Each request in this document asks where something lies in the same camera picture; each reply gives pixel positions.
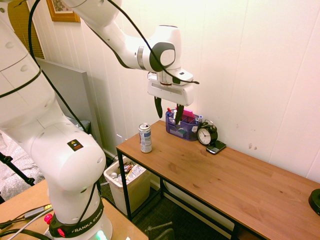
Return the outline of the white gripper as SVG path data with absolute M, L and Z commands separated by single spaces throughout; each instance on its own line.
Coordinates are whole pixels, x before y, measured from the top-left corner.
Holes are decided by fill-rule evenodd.
M 191 83 L 185 85 L 172 84 L 165 86 L 158 80 L 149 79 L 147 92 L 154 96 L 154 103 L 158 117 L 163 117 L 162 99 L 176 103 L 175 124 L 178 125 L 182 119 L 184 106 L 189 106 L 194 101 L 194 87 Z

